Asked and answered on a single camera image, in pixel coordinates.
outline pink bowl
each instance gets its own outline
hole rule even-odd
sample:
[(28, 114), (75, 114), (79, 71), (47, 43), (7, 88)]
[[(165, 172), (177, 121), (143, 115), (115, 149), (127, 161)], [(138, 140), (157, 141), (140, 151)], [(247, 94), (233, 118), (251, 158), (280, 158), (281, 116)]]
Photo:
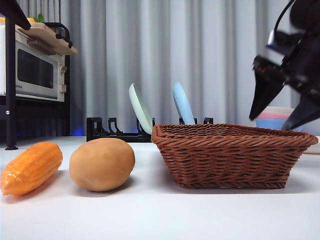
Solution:
[(287, 119), (289, 116), (287, 114), (262, 112), (257, 119)]

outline cutting board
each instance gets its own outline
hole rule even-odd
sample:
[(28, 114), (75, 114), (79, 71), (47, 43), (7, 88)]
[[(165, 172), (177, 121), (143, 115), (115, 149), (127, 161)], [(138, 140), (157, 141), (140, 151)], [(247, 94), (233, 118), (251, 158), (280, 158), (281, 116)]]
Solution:
[(78, 50), (75, 47), (69, 48), (69, 44), (63, 39), (56, 39), (56, 33), (42, 22), (31, 22), (31, 28), (25, 30), (21, 27), (17, 29), (35, 40), (42, 41), (52, 48), (59, 55), (75, 55)]

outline toaster oven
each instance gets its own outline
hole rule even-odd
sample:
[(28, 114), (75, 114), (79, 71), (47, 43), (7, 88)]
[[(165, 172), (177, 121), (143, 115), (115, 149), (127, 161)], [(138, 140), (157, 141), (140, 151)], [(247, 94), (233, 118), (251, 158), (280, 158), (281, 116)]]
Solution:
[[(17, 97), (65, 101), (65, 56), (38, 50), (34, 39), (15, 30), (15, 91)], [(0, 25), (0, 96), (6, 95), (6, 35)]]

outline oven window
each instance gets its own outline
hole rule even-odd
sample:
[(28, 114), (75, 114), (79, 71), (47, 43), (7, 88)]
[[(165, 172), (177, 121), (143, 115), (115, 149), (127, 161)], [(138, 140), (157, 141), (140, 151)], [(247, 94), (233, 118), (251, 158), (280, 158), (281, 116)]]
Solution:
[(17, 54), (19, 81), (46, 88), (54, 88), (54, 66), (22, 49)]

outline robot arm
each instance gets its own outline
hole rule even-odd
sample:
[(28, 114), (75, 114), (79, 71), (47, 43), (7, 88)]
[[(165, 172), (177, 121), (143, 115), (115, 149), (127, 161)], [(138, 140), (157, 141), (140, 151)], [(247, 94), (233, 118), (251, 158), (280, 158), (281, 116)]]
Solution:
[(16, 0), (2, 0), (0, 3), (0, 13), (25, 30), (31, 28), (29, 21)]
[[(288, 35), (278, 31), (282, 16), (292, 4), (290, 21), (304, 33)], [(291, 0), (277, 20), (267, 48), (283, 54), (284, 58), (281, 65), (262, 56), (254, 59), (256, 84), (249, 118), (255, 119), (284, 85), (298, 91), (301, 98), (283, 130), (320, 118), (320, 0)]]

